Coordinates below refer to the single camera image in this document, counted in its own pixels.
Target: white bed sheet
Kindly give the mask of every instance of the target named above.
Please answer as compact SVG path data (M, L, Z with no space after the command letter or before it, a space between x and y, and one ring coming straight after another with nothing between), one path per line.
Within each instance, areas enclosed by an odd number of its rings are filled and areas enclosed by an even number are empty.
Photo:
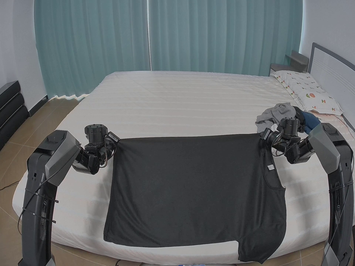
M115 72L74 108L58 129L83 145L84 127L102 123L121 138L256 133L256 116L292 97L273 77L201 72ZM348 140L355 141L341 118L322 115ZM324 241L329 227L327 175L316 156L290 165L275 158L286 187L287 230L272 255L280 256ZM72 168L58 187L52 241L114 258L161 265L238 263L238 242L142 248L103 240L112 176L112 159L96 175ZM27 172L12 206L22 210Z

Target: pillow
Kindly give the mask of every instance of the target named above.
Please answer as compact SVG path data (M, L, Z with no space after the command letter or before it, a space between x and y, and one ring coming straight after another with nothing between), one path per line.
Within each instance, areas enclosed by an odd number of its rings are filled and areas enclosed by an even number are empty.
M271 73L285 87L305 111L341 115L339 104L314 80L309 73L277 71Z

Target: floor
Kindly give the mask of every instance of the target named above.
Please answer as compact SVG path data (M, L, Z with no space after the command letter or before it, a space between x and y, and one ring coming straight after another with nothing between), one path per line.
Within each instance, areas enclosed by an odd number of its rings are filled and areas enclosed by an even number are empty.
M40 108L11 137L0 151L0 189L20 180L27 169L26 161L34 149L65 116L78 104L75 99L53 99ZM0 191L0 264L17 265L22 257L21 236L17 231L18 217L12 209L16 185ZM318 266L321 264L324 243L267 260L266 266ZM52 243L57 266L114 266L117 259L97 255L81 249ZM259 263L251 262L248 266ZM121 260L119 266L139 266L140 263Z

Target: gray towel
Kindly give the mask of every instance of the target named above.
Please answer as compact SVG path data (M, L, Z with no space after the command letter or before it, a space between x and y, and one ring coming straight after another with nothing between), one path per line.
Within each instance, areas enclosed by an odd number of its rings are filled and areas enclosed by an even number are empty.
M270 128L273 124L279 124L282 118L295 117L296 110L290 103L276 104L273 108L266 109L261 115L256 117L255 125L258 133L265 128Z

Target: wall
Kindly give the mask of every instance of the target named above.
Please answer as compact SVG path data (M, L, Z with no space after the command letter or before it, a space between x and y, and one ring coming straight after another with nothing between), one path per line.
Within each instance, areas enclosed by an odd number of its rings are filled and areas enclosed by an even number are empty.
M303 0L300 53L310 57L312 43L355 64L355 0Z
M0 86L18 80L30 110L47 95L36 49L34 0L0 0Z

